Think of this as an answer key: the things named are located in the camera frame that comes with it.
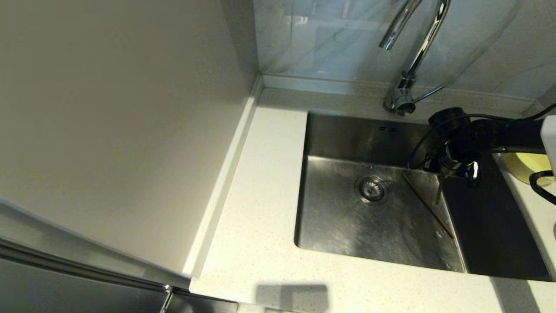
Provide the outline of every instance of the chrome faucet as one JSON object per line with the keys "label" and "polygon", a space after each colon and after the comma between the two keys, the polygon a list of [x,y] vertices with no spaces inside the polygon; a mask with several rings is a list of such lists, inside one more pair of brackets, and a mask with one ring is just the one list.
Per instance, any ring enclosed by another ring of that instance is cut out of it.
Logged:
{"label": "chrome faucet", "polygon": [[[398,13],[396,14],[396,17],[390,24],[388,31],[386,32],[386,34],[384,34],[384,37],[379,45],[381,48],[385,50],[390,50],[392,48],[392,46],[396,42],[396,39],[398,39],[398,36],[403,30],[405,24],[407,23],[415,9],[421,4],[421,1],[422,0],[405,1],[404,5],[400,8]],[[421,65],[421,62],[423,61],[426,52],[429,50],[431,43],[433,43],[433,39],[440,29],[440,25],[442,24],[442,21],[446,16],[449,6],[450,0],[438,0],[438,6],[435,11],[435,16],[430,26],[429,32],[426,34],[425,38],[423,38],[423,43],[417,50],[415,56],[413,56],[413,58],[411,59],[409,68],[401,72],[401,79],[396,85],[392,86],[392,89],[384,100],[383,107],[387,111],[397,113],[401,116],[411,114],[413,113],[413,111],[415,111],[415,104],[417,102],[444,88],[443,85],[438,86],[417,98],[413,98],[411,95],[411,87],[417,79],[417,69]]]}

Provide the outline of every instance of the speckled countertop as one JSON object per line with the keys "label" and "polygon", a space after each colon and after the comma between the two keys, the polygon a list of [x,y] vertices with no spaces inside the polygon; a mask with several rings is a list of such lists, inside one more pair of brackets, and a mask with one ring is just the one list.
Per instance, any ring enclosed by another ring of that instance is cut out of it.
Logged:
{"label": "speckled countertop", "polygon": [[[309,110],[425,123],[446,107],[418,106],[414,114],[401,118],[380,104],[379,98],[265,89],[202,275],[193,278],[191,291],[301,312],[555,312],[556,283],[434,270],[295,246]],[[484,105],[464,109],[519,116]],[[504,175],[554,270],[556,209],[528,185]]]}

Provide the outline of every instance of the sink basin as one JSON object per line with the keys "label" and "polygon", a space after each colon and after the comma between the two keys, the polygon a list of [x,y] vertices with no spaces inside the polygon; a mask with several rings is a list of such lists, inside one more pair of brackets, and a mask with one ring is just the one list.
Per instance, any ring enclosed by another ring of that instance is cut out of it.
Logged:
{"label": "sink basin", "polygon": [[[309,114],[295,244],[303,249],[489,276],[551,281],[492,155],[483,181],[408,171],[427,125]],[[417,153],[423,159],[427,146]],[[448,232],[412,191],[402,174]]]}

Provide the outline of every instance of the sink drain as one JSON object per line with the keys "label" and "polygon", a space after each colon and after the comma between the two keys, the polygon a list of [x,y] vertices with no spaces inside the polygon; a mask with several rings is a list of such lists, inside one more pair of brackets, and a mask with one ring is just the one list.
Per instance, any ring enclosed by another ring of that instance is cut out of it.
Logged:
{"label": "sink drain", "polygon": [[373,206],[379,206],[388,200],[388,186],[377,176],[363,176],[355,181],[355,194],[357,197]]}

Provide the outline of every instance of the faucet handle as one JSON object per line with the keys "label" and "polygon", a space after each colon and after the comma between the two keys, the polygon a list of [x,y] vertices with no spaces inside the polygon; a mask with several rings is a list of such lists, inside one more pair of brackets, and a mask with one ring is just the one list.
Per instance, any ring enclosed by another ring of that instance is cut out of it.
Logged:
{"label": "faucet handle", "polygon": [[427,92],[426,94],[420,95],[420,96],[418,96],[417,98],[415,98],[415,99],[413,100],[413,103],[416,104],[417,102],[421,101],[422,99],[424,99],[424,98],[426,98],[426,97],[428,97],[428,96],[431,96],[431,95],[436,94],[438,91],[444,89],[444,87],[446,87],[446,86],[440,85],[440,86],[438,86],[438,87],[435,87],[434,89],[432,89],[431,91]]}

